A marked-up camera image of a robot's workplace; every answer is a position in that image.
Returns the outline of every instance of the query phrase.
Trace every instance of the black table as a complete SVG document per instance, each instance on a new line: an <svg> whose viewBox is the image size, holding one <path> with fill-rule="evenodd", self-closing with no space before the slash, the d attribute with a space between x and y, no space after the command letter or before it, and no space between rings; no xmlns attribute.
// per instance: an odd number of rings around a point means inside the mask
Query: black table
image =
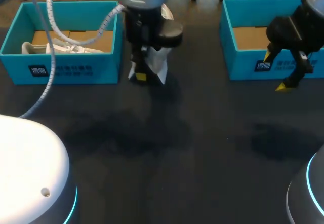
<svg viewBox="0 0 324 224"><path fill-rule="evenodd" d="M185 34L165 87L127 80L125 43L117 86L55 86L31 118L67 147L82 223L287 224L287 187L324 142L324 81L291 94L275 93L279 81L231 82L218 0L168 5ZM0 73L1 112L18 116L43 86Z"/></svg>

